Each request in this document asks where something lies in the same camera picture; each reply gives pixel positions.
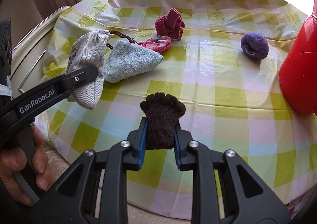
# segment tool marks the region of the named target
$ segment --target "screw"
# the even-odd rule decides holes
[[[127,140],[124,140],[124,141],[122,141],[122,142],[120,143],[120,145],[121,145],[122,147],[129,147],[129,146],[130,146],[130,142],[127,141]]]
[[[197,141],[193,140],[193,141],[189,142],[189,146],[190,147],[197,147],[197,146],[199,146],[199,143]]]
[[[228,157],[234,157],[236,155],[236,152],[233,150],[228,150],[228,151],[226,151],[226,155]]]
[[[84,154],[85,154],[86,156],[92,156],[93,153],[94,153],[94,151],[91,150],[91,149],[87,149],[87,150],[84,152]]]

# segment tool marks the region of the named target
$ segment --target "checkered tablecloth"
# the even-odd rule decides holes
[[[285,101],[278,70],[306,15],[283,0],[84,0],[62,13],[45,53],[44,79],[66,70],[72,44],[98,29],[117,29],[139,41],[177,8],[186,28],[154,70],[104,83],[93,111],[66,100],[43,115],[49,142],[72,163],[85,149],[109,149],[137,129],[139,107],[151,93],[186,105],[181,127],[210,149],[234,149],[285,203],[317,183],[317,121]],[[240,39],[249,31],[268,39],[268,57],[251,60]],[[114,45],[117,39],[109,43]],[[128,201],[169,217],[191,217],[192,173],[180,172],[172,150],[147,151],[142,170],[127,174]]]

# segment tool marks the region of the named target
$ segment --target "pink pouch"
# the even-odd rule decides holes
[[[157,35],[152,37],[145,42],[138,42],[138,45],[149,48],[155,52],[162,53],[166,51],[172,45],[172,39],[165,35]]]

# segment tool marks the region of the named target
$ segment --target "rolled sock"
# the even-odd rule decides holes
[[[154,70],[163,56],[138,44],[119,40],[105,62],[103,76],[110,83]]]
[[[109,30],[92,31],[81,36],[73,44],[66,73],[94,65],[98,69],[98,76],[94,81],[75,89],[67,101],[76,101],[89,110],[96,107],[103,89],[104,58],[110,36],[112,35]]]
[[[164,93],[150,94],[140,103],[147,118],[146,149],[172,149],[174,129],[186,107],[175,96]]]
[[[253,59],[262,60],[268,55],[268,43],[261,33],[246,33],[241,39],[241,48],[247,56]]]
[[[182,16],[175,8],[171,8],[167,15],[159,17],[155,21],[157,35],[166,35],[178,41],[181,40],[184,27],[185,23],[182,20]]]

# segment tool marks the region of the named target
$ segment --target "red container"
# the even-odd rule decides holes
[[[309,16],[280,68],[280,86],[300,115],[317,113],[317,17]]]

